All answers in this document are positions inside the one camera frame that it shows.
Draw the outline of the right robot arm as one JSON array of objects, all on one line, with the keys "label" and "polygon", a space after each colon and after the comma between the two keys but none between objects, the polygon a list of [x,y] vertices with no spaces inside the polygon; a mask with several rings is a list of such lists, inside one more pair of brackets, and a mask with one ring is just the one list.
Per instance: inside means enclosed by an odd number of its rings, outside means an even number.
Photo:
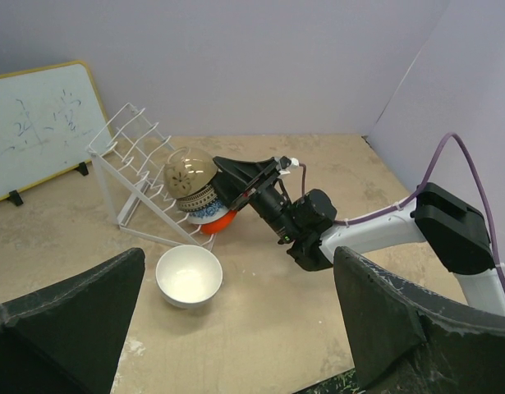
[{"label": "right robot arm", "polygon": [[280,245],[307,272],[329,269],[338,247],[359,254],[426,242],[458,280],[467,304],[505,316],[505,282],[495,256],[494,232],[484,214],[428,182],[412,196],[365,217],[337,220],[337,210],[319,189],[291,200],[281,178],[294,158],[247,162],[216,156],[210,182],[227,208],[246,205],[277,234]]}]

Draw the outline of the black bowl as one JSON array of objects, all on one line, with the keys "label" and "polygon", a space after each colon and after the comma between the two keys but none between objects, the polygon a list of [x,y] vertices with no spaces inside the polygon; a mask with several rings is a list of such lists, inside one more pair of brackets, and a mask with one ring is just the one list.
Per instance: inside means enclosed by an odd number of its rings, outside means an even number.
[{"label": "black bowl", "polygon": [[189,213],[202,209],[204,206],[210,204],[216,199],[220,200],[215,189],[212,185],[207,185],[193,195],[177,199],[177,207],[182,212]]}]

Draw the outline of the brown glazed bowl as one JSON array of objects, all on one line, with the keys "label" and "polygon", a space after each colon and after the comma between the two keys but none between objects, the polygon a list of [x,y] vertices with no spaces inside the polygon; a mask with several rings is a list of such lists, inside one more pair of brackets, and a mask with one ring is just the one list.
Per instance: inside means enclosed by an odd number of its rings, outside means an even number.
[{"label": "brown glazed bowl", "polygon": [[174,199],[182,199],[203,189],[215,177],[218,168],[208,152],[181,147],[173,151],[164,163],[164,184]]}]

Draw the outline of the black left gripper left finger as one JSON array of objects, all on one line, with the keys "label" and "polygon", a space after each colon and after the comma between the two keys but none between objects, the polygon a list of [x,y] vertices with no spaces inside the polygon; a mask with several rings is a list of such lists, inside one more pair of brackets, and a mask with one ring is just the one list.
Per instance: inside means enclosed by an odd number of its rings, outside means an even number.
[{"label": "black left gripper left finger", "polygon": [[145,275],[131,248],[0,304],[0,393],[108,393]]}]

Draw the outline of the orange bowl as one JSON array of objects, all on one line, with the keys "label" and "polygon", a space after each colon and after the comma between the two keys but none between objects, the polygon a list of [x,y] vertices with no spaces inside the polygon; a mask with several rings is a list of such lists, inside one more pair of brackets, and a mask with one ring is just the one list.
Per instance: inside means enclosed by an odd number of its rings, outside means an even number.
[{"label": "orange bowl", "polygon": [[236,214],[237,211],[230,210],[221,218],[213,222],[202,224],[200,227],[200,231],[205,235],[217,234],[222,230],[224,230],[225,228],[227,228],[232,223]]}]

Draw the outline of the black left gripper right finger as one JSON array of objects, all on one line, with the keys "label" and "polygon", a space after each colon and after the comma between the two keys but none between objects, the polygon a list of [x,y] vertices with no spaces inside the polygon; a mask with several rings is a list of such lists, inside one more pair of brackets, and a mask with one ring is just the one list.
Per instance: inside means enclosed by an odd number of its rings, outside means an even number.
[{"label": "black left gripper right finger", "polygon": [[362,390],[505,393],[505,317],[336,248],[333,277]]}]

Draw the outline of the blue white patterned bowl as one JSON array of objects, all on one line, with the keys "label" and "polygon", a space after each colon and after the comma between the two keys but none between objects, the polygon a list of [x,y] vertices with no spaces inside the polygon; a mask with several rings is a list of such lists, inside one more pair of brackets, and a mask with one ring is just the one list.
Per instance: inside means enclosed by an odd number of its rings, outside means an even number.
[{"label": "blue white patterned bowl", "polygon": [[189,212],[187,221],[195,225],[204,225],[219,220],[228,212],[229,209],[220,200],[216,199],[202,209]]}]

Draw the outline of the white wire dish rack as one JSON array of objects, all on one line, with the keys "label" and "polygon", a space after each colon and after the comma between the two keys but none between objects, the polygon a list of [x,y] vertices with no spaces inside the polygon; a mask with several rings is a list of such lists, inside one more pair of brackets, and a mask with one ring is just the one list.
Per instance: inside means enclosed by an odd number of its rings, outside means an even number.
[{"label": "white wire dish rack", "polygon": [[112,224],[132,236],[168,246],[199,245],[208,250],[216,236],[188,222],[163,183],[171,136],[145,110],[126,103],[87,147]]}]

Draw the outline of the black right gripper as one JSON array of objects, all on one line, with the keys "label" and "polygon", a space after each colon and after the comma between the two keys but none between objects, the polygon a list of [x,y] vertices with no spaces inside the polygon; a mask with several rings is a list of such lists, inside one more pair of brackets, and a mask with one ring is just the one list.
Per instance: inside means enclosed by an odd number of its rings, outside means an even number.
[{"label": "black right gripper", "polygon": [[216,156],[218,168],[212,187],[223,204],[235,211],[246,205],[268,224],[280,244],[291,244],[308,236],[321,236],[337,214],[325,192],[313,189],[294,201],[279,180],[277,160],[239,161]]}]

